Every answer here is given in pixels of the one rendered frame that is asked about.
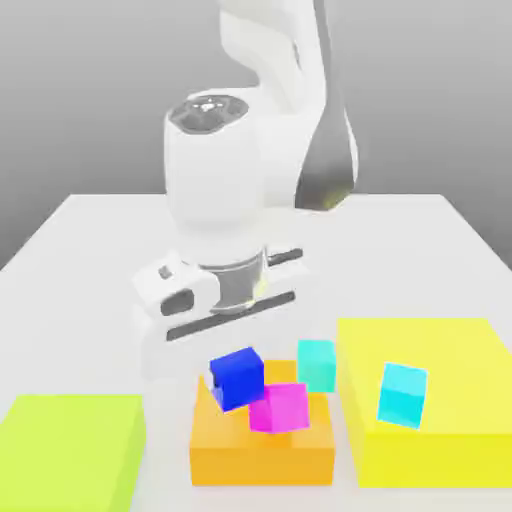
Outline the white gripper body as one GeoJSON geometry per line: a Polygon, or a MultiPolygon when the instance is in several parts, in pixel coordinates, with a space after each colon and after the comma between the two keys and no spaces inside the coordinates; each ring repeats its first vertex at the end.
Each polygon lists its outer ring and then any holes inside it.
{"type": "Polygon", "coordinates": [[[214,315],[190,325],[167,328],[137,309],[141,373],[147,380],[206,369],[214,358],[253,347],[262,358],[291,351],[303,323],[309,271],[281,271],[270,284],[270,295],[234,315],[214,315]]]}

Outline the small blue cube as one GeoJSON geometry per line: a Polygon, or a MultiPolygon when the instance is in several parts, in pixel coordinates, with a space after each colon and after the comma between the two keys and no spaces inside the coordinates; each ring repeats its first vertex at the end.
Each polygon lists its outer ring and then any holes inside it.
{"type": "Polygon", "coordinates": [[[264,362],[253,347],[213,359],[212,393],[223,412],[228,412],[264,397],[264,362]]]}

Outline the small magenta cube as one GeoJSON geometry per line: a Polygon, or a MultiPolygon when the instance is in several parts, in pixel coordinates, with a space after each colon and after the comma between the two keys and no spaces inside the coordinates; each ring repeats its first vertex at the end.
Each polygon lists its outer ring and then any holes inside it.
{"type": "Polygon", "coordinates": [[[249,404],[254,432],[288,433],[310,427],[308,392],[304,383],[264,386],[263,398],[249,404]]]}

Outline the small turquoise cube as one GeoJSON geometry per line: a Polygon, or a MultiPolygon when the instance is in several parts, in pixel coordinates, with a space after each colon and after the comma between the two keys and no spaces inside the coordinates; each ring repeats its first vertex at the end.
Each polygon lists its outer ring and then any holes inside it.
{"type": "Polygon", "coordinates": [[[297,379],[308,392],[332,393],[336,384],[336,351],[329,340],[300,340],[297,379]]]}

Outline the small cyan cube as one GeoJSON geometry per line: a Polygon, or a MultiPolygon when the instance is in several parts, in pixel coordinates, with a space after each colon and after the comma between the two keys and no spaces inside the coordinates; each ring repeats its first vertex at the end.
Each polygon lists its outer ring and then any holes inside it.
{"type": "Polygon", "coordinates": [[[386,362],[381,380],[377,419],[419,429],[427,382],[428,372],[425,369],[386,362]]]}

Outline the large orange box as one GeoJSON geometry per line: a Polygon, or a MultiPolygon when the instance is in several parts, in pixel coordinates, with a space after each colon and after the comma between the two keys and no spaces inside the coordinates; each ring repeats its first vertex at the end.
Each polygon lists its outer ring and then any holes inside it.
{"type": "MultiPolygon", "coordinates": [[[[264,386],[301,383],[296,361],[262,360],[264,386]]],[[[199,378],[190,438],[194,485],[331,484],[335,442],[326,394],[307,391],[309,428],[270,434],[250,430],[249,405],[223,412],[212,388],[208,368],[199,378]]]]}

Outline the large lime box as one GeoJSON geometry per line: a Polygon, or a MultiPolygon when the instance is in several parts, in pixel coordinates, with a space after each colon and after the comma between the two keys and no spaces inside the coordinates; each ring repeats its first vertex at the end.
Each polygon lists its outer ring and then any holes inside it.
{"type": "Polygon", "coordinates": [[[139,395],[20,395],[0,421],[0,512],[130,512],[145,441],[139,395]]]}

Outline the large yellow box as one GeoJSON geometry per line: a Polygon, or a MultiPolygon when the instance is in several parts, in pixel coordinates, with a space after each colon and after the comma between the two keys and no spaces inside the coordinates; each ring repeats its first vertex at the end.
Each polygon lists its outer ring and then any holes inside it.
{"type": "Polygon", "coordinates": [[[338,389],[363,488],[512,488],[512,353],[482,318],[341,318],[338,389]],[[419,429],[376,417],[386,362],[425,369],[419,429]]]}

